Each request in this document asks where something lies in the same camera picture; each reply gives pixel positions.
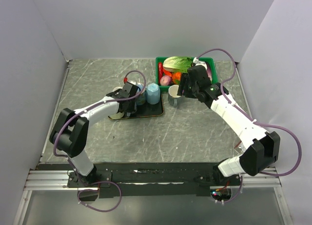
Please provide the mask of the large grey faceted mug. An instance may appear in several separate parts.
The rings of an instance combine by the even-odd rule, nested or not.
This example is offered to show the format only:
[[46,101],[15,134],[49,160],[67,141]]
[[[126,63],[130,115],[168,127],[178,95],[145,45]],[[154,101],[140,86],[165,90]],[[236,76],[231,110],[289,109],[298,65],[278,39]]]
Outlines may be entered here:
[[168,89],[168,103],[174,108],[177,108],[179,104],[183,101],[183,97],[177,94],[179,85],[175,84]]

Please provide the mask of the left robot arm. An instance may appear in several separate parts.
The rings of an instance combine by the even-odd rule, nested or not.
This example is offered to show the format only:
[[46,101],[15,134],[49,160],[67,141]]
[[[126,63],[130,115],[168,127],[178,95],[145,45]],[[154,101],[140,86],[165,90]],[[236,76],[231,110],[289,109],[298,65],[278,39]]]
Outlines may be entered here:
[[97,168],[85,151],[89,127],[117,113],[135,112],[135,99],[140,91],[137,85],[126,82],[121,89],[108,93],[94,104],[76,110],[65,108],[60,112],[49,141],[54,145],[54,155],[66,158],[84,186],[91,187],[97,180]]

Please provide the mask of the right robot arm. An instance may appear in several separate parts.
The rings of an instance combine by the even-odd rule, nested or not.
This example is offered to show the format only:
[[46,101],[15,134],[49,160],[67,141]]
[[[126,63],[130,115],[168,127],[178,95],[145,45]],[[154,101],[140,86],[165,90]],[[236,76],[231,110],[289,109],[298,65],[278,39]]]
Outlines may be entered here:
[[218,114],[244,146],[239,156],[225,159],[214,167],[213,180],[224,185],[238,174],[255,176],[278,159],[280,136],[268,132],[239,111],[236,101],[221,83],[212,83],[202,65],[182,73],[177,94],[197,99]]

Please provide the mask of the light green mug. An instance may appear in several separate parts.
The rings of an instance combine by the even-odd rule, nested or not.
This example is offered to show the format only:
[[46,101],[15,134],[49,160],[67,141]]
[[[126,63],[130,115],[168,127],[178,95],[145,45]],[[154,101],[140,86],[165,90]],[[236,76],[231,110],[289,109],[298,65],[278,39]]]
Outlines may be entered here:
[[121,119],[124,116],[124,112],[118,112],[116,114],[110,115],[109,118],[112,120]]

